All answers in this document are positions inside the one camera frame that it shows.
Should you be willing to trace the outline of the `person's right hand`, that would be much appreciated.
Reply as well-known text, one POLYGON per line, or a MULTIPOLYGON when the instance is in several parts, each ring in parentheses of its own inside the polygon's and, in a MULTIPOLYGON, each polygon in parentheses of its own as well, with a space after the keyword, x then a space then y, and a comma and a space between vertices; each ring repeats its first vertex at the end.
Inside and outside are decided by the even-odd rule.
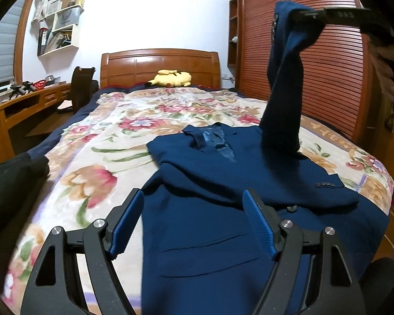
POLYGON ((377 46, 371 40, 368 43, 372 63, 376 69, 382 94, 394 101, 394 72, 389 62, 394 62, 394 46, 377 46))

